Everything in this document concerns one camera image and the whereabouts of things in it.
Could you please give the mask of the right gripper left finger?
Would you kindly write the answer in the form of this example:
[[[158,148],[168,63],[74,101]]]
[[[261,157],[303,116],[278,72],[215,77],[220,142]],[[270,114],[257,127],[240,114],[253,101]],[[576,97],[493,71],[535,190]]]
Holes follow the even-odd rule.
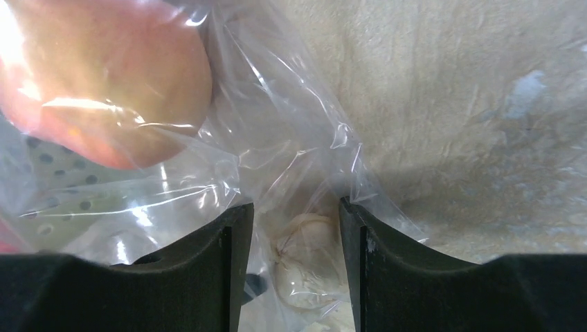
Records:
[[[1,256],[2,331],[236,331],[252,204],[131,265],[47,252]]]

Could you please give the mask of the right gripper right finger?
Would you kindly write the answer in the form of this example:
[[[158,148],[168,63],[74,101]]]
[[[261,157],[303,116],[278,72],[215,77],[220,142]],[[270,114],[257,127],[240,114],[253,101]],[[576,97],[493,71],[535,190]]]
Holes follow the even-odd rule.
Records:
[[[339,203],[357,331],[585,331],[586,256],[505,255],[474,264]]]

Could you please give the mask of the fake garlic bulb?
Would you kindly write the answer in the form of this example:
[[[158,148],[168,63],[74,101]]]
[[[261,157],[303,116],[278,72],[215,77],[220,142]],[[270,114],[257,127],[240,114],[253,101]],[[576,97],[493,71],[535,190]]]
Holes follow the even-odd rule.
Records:
[[[346,300],[348,280],[338,222],[299,214],[274,238],[274,284],[280,299],[302,311]]]

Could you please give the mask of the clear zip top bag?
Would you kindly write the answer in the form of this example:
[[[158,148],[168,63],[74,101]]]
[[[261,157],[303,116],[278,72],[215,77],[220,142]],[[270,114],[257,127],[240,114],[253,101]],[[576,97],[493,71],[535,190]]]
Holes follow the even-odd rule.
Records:
[[[142,169],[125,209],[108,212],[60,250],[128,263],[202,226],[231,205],[252,201],[248,270],[269,290],[244,307],[241,331],[302,331],[331,315],[350,329],[350,299],[318,310],[285,304],[274,284],[274,238],[299,214],[338,222],[343,196],[384,223],[424,234],[383,193],[363,163],[337,99],[303,43],[268,1],[174,1],[189,14],[210,57],[212,110],[188,148]]]

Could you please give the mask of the fake peach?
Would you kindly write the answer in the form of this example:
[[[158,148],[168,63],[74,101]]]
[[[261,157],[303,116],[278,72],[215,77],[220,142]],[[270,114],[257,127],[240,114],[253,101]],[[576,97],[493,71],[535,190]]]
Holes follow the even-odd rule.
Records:
[[[186,148],[213,79],[189,14],[166,1],[2,1],[1,111],[20,132],[106,167]]]

